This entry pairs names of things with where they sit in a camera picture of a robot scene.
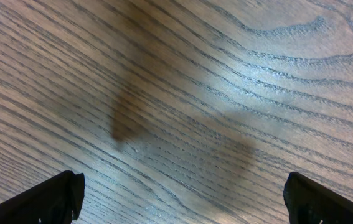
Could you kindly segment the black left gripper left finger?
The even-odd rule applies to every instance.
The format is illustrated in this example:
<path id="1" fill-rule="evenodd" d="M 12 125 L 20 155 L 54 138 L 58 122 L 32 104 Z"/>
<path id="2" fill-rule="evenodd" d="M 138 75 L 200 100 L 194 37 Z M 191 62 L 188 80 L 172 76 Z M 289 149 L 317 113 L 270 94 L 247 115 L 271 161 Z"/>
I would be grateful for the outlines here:
<path id="1" fill-rule="evenodd" d="M 0 203 L 0 223 L 72 223 L 84 195 L 84 174 L 67 170 Z"/>

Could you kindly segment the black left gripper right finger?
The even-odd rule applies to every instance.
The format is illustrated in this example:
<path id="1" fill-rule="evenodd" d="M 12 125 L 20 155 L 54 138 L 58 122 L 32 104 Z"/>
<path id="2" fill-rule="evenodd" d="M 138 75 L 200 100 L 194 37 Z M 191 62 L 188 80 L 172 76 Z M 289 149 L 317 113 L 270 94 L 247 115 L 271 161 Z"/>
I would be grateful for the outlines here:
<path id="1" fill-rule="evenodd" d="M 291 224 L 353 223 L 353 202 L 323 185 L 291 172 L 283 198 Z"/>

